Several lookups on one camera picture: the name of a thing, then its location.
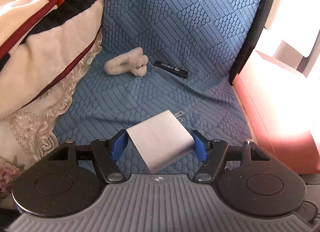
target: black edge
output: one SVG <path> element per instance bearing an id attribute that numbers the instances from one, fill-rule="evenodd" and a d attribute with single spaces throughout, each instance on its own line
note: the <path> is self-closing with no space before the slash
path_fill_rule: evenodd
<path id="1" fill-rule="evenodd" d="M 257 13 L 252 22 L 251 28 L 248 31 L 247 38 L 244 40 L 244 44 L 240 49 L 238 56 L 236 57 L 231 69 L 229 71 L 229 83 L 232 82 L 236 75 L 240 73 L 245 63 L 247 62 L 250 54 L 255 48 L 262 30 L 265 26 L 267 18 L 269 16 L 273 0 L 261 0 Z"/>

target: white charger block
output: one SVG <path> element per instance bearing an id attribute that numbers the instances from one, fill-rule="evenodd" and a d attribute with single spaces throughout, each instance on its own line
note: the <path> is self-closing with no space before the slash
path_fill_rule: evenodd
<path id="1" fill-rule="evenodd" d="M 150 173 L 174 163 L 189 153 L 195 143 L 169 110 L 128 128 L 127 133 Z"/>

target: metal screw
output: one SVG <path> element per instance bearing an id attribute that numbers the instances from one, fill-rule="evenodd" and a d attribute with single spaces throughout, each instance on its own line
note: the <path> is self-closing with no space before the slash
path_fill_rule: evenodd
<path id="1" fill-rule="evenodd" d="M 207 174 L 207 173 L 198 173 L 198 174 L 196 175 L 196 179 L 197 179 L 198 181 L 209 181 L 209 180 L 212 179 L 212 177 L 211 177 L 209 174 Z"/>
<path id="2" fill-rule="evenodd" d="M 253 143 L 253 139 L 246 139 L 245 142 L 246 142 L 247 144 L 252 144 L 252 143 Z"/>
<path id="3" fill-rule="evenodd" d="M 114 173 L 109 174 L 107 178 L 110 181 L 121 181 L 123 176 L 121 173 L 114 172 Z"/>

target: blue textured fabric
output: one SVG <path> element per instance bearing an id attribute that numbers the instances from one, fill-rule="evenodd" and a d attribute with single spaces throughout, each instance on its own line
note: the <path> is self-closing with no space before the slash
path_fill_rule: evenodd
<path id="1" fill-rule="evenodd" d="M 228 84 L 260 0 L 106 0 L 103 50 L 78 85 L 73 103 L 54 129 L 59 142 L 77 144 L 111 138 L 165 110 L 185 111 L 183 125 L 207 139 L 241 146 L 250 138 L 246 120 Z M 104 63 L 141 46 L 148 72 L 108 76 Z M 189 71 L 182 79 L 153 66 L 155 60 Z M 194 152 L 161 173 L 193 176 L 200 166 Z M 143 173 L 137 150 L 128 145 L 118 161 L 128 175 Z"/>

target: plush hair clip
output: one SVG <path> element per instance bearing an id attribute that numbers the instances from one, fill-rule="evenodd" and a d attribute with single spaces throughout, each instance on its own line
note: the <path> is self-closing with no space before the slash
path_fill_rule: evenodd
<path id="1" fill-rule="evenodd" d="M 147 73 L 147 63 L 148 56 L 143 55 L 141 47 L 137 47 L 106 62 L 104 69 L 109 75 L 131 72 L 134 76 L 142 77 Z"/>

